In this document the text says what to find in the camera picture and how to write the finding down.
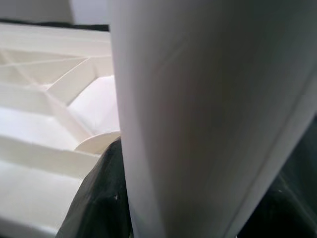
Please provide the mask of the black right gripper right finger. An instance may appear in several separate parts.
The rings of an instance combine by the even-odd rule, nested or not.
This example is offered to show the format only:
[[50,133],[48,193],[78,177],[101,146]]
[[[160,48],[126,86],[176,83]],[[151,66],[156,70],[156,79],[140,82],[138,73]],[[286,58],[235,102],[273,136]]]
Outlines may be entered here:
[[278,175],[238,233],[238,238],[315,238],[317,223],[284,177]]

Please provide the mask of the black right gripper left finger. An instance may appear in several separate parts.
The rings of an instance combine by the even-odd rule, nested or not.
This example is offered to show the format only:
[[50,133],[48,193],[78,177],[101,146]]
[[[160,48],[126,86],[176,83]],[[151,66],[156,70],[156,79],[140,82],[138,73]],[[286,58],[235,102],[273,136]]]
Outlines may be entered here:
[[129,238],[132,225],[121,139],[111,143],[82,181],[58,238]]

